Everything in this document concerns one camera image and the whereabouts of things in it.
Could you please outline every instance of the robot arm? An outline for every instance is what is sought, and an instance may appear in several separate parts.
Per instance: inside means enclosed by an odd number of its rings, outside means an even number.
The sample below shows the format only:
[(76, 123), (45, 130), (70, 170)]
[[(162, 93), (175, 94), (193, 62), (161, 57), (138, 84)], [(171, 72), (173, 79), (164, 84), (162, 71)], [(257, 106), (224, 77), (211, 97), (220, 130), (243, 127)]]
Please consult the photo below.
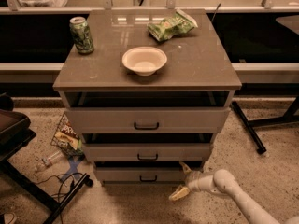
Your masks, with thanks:
[(181, 164), (184, 173), (187, 175), (185, 186), (180, 186), (169, 197), (174, 201), (189, 194), (190, 191), (207, 191), (217, 196), (228, 196), (234, 200), (244, 217), (250, 224), (279, 224), (270, 214), (268, 214), (259, 204), (240, 188), (234, 176), (223, 169), (215, 173), (201, 173), (192, 171), (185, 163)]

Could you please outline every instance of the soda can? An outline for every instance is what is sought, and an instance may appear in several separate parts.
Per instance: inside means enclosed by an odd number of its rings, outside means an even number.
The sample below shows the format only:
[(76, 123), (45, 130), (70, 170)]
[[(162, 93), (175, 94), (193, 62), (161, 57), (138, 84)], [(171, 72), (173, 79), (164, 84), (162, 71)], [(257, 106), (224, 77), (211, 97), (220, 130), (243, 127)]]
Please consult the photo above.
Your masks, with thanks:
[(70, 21), (70, 31), (78, 53), (89, 54), (94, 51), (90, 26), (83, 17), (75, 17)]

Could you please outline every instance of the black handle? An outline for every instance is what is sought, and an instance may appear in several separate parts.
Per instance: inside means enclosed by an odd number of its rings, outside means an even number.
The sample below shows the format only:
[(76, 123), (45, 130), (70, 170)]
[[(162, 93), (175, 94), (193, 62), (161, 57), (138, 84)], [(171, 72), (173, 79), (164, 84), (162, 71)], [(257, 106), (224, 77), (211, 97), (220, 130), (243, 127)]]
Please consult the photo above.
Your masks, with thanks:
[(159, 122), (156, 123), (155, 127), (138, 127), (137, 123), (134, 122), (134, 128), (136, 130), (139, 130), (139, 131), (153, 131), (153, 130), (158, 130), (158, 128), (159, 128)]
[(158, 160), (158, 154), (156, 154), (156, 156), (152, 157), (152, 158), (141, 158), (139, 154), (137, 155), (137, 157), (140, 161), (156, 161), (156, 160)]
[(142, 179), (142, 175), (139, 177), (140, 182), (144, 182), (144, 183), (152, 183), (152, 182), (156, 182), (157, 181), (157, 175), (155, 176), (154, 179)]

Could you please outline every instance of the water bottle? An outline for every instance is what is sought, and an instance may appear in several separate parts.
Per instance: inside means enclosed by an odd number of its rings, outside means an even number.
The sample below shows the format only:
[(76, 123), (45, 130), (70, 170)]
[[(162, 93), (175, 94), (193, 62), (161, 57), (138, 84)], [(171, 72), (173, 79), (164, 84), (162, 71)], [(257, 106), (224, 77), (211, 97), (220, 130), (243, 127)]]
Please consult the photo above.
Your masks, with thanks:
[(41, 161), (35, 167), (36, 172), (41, 172), (51, 167), (54, 163), (60, 161), (62, 158), (65, 158), (64, 153), (61, 150), (54, 152), (48, 157), (43, 157)]

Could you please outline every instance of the white bowl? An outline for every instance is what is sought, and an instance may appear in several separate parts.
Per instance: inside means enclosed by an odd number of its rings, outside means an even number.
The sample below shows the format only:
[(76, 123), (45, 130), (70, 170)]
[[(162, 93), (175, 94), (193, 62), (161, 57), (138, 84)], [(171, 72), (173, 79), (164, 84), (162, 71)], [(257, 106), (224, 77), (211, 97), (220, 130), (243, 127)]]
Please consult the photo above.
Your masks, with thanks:
[(153, 47), (139, 47), (129, 49), (122, 56), (122, 63), (129, 70), (140, 76), (150, 76), (162, 68), (167, 57), (160, 49)]

